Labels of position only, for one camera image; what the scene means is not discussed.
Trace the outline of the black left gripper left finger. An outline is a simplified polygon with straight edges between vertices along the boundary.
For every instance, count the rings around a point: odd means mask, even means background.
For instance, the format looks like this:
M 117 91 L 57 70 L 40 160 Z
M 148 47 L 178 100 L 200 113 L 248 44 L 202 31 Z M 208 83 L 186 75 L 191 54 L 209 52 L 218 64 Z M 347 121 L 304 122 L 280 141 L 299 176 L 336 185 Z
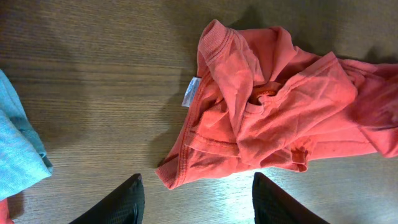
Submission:
M 70 224 L 142 224 L 145 194 L 141 174 L 134 174 Z

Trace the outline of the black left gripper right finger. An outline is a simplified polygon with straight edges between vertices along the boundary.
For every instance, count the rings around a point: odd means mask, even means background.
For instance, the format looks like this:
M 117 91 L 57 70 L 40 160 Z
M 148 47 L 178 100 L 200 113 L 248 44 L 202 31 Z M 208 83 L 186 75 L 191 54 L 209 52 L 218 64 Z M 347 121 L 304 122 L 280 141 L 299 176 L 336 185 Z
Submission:
M 255 224 L 328 224 L 260 172 L 254 174 L 252 202 Z

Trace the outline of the red soccer t-shirt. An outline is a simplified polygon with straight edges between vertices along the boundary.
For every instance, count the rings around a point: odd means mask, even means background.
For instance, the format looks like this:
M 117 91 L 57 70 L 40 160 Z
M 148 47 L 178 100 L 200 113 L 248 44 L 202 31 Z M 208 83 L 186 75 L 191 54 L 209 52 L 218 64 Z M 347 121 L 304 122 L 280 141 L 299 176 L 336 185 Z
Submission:
M 168 189 L 265 167 L 397 155 L 397 65 L 305 52 L 281 27 L 201 34 L 188 114 L 156 174 Z

